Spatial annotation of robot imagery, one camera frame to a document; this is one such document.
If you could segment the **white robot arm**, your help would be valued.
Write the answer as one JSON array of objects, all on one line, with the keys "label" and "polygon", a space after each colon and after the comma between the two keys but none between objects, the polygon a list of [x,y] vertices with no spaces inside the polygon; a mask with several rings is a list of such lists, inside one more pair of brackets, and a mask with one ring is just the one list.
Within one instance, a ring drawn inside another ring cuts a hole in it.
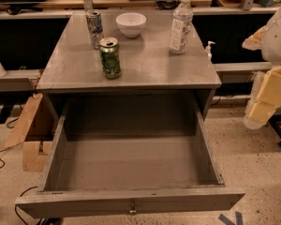
[{"label": "white robot arm", "polygon": [[242,46],[252,51],[261,50],[262,58],[273,65],[266,73],[256,73],[245,108],[244,125],[259,129],[281,106],[281,7]]}]

